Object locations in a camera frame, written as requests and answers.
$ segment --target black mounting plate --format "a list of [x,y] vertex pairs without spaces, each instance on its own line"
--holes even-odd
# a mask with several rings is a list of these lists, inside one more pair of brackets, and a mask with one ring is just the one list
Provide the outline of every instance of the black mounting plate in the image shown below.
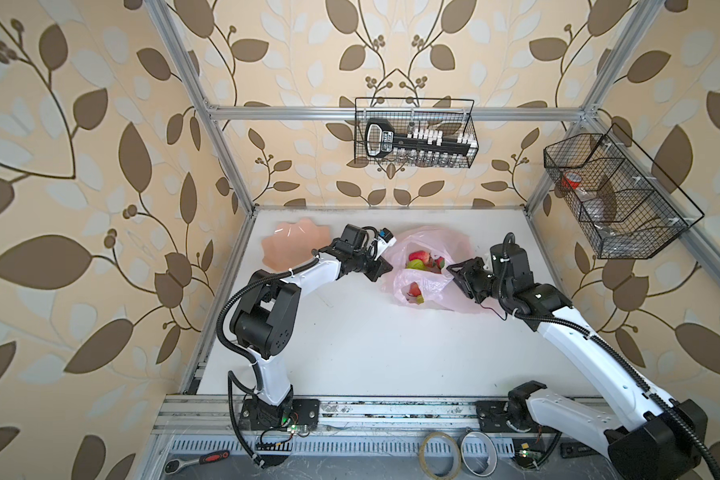
[[[480,400],[474,403],[475,412],[478,414],[480,431],[483,433],[518,433],[507,425],[506,400]],[[539,424],[534,422],[528,430],[529,435],[538,434]],[[542,433],[557,433],[557,430],[550,427],[541,427]]]
[[[317,427],[318,417],[320,416],[320,400],[316,398],[294,398],[293,411],[298,415],[296,424],[307,426],[312,430]],[[248,424],[248,430],[266,430],[266,427],[259,423],[257,417],[258,412],[253,408],[253,400],[247,398],[242,403],[240,413],[241,427],[246,429],[246,424]]]

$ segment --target plastic bag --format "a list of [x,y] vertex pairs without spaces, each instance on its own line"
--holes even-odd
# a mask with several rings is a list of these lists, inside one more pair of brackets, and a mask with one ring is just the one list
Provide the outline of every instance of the plastic bag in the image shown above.
[[[413,308],[444,307],[462,313],[485,312],[484,308],[461,292],[453,282],[453,275],[445,268],[476,256],[468,236],[439,226],[422,226],[397,235],[397,239],[382,255],[392,265],[392,272],[382,276],[382,292],[391,293],[397,302]],[[445,258],[442,273],[405,268],[408,255],[419,250]],[[422,291],[424,303],[421,305],[410,303],[405,295],[413,282]],[[487,299],[483,305],[499,308],[498,302],[493,299]]]

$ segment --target wire basket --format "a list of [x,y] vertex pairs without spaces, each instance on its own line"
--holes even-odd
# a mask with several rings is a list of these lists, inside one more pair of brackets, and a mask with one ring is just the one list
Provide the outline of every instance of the wire basket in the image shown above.
[[[478,154],[473,100],[355,99],[355,162],[470,168]],[[432,107],[421,107],[431,104]]]
[[[650,160],[651,174],[644,174],[625,154],[627,139],[627,145]],[[616,124],[605,134],[578,134],[546,147],[544,168],[597,258],[651,258],[704,217],[671,176]],[[694,213],[684,214],[679,204]]]

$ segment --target tape roll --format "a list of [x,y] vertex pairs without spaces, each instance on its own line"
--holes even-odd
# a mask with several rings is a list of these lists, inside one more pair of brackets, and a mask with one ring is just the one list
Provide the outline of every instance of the tape roll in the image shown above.
[[[433,474],[429,469],[429,466],[427,466],[427,460],[424,458],[424,451],[432,438],[442,438],[451,444],[451,453],[453,453],[454,456],[454,464],[451,467],[451,471],[443,476]],[[453,480],[461,471],[461,449],[451,436],[442,432],[432,432],[424,439],[422,446],[418,450],[418,464],[422,467],[424,473],[427,474],[428,477],[432,478],[432,480]]]
[[488,465],[485,467],[485,470],[483,470],[482,472],[476,472],[475,470],[472,470],[472,468],[470,468],[469,465],[467,465],[467,459],[464,458],[464,456],[462,455],[462,459],[464,460],[464,466],[467,468],[467,470],[469,470],[469,472],[472,475],[475,475],[477,477],[487,477],[491,473],[493,473],[494,470],[496,470],[496,465],[498,465],[498,463],[499,463],[499,452],[498,452],[498,450],[496,450],[496,445],[494,445],[493,441],[490,440],[489,436],[485,435],[482,432],[476,432],[473,430],[473,431],[467,432],[467,435],[465,435],[461,439],[461,450],[462,451],[464,450],[464,442],[466,442],[467,438],[469,438],[469,437],[480,438],[485,443],[486,448],[488,448]]

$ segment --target wallpaper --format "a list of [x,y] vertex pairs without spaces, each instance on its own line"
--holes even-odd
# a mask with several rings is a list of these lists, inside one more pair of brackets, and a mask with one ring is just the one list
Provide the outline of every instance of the wallpaper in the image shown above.
[[519,206],[541,175],[560,122],[477,122],[471,168],[417,168],[354,158],[353,126],[231,120],[227,143],[254,203],[277,206]]
[[[720,245],[720,0],[666,2],[601,114],[631,132],[701,206],[701,228]],[[662,180],[659,172],[653,168]],[[566,293],[592,327],[656,384],[704,408],[706,444],[720,463],[715,281],[677,241],[651,260],[595,260],[556,192],[534,218]],[[711,477],[703,463],[695,472],[683,480]]]
[[125,478],[242,223],[144,8],[0,2],[0,478]]
[[578,106],[630,0],[168,0],[211,103]]

